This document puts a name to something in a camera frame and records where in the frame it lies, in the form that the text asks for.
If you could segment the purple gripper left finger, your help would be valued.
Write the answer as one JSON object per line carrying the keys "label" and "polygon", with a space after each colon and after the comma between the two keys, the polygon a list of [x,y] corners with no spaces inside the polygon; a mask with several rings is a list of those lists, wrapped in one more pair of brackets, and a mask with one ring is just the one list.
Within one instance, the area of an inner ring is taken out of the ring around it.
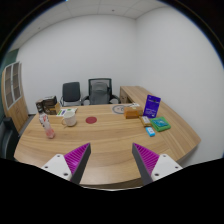
{"label": "purple gripper left finger", "polygon": [[42,169],[72,183],[79,184],[90,154],[91,145],[87,143],[65,155],[56,154],[42,166]]}

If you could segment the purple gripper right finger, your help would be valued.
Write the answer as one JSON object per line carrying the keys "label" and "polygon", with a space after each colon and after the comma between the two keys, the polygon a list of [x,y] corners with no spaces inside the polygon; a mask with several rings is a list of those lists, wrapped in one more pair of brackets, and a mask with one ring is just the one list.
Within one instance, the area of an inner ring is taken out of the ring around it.
{"label": "purple gripper right finger", "polygon": [[137,143],[132,145],[132,154],[139,169],[143,185],[148,185],[182,169],[167,154],[158,155]]}

